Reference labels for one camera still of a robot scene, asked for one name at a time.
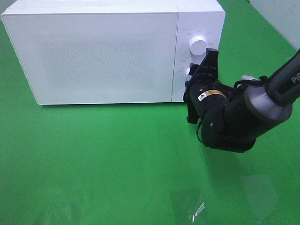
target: microwave knob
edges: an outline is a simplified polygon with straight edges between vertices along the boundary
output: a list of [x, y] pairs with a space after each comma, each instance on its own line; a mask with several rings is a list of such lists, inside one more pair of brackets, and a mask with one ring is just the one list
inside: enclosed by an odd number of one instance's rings
[[207, 41], [203, 36], [193, 37], [189, 42], [189, 49], [193, 55], [202, 55], [206, 52]]

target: white microwave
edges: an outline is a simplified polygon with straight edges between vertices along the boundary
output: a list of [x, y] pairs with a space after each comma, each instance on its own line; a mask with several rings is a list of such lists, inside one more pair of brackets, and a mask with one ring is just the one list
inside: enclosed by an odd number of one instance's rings
[[181, 102], [221, 38], [216, 0], [17, 0], [2, 15], [38, 104]]

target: microwave front panel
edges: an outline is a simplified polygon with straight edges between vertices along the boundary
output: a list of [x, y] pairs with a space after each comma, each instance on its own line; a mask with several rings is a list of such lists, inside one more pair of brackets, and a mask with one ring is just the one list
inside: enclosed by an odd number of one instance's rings
[[171, 101], [177, 13], [3, 20], [39, 104]]

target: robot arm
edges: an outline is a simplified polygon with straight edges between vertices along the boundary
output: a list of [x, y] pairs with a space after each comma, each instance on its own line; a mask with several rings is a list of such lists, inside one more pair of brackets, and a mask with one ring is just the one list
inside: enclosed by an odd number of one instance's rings
[[292, 114], [300, 96], [300, 50], [269, 78], [242, 80], [228, 87], [218, 80], [218, 51], [207, 49], [200, 65], [191, 64], [184, 101], [188, 123], [200, 119], [207, 147], [245, 152], [256, 138]]

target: green surface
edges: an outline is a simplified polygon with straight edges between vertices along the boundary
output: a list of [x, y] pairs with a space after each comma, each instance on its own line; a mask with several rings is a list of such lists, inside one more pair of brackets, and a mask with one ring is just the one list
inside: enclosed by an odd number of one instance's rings
[[[246, 1], [220, 3], [221, 81], [293, 56]], [[300, 100], [238, 154], [201, 145], [184, 104], [37, 105], [3, 24], [0, 80], [0, 225], [299, 224]]]

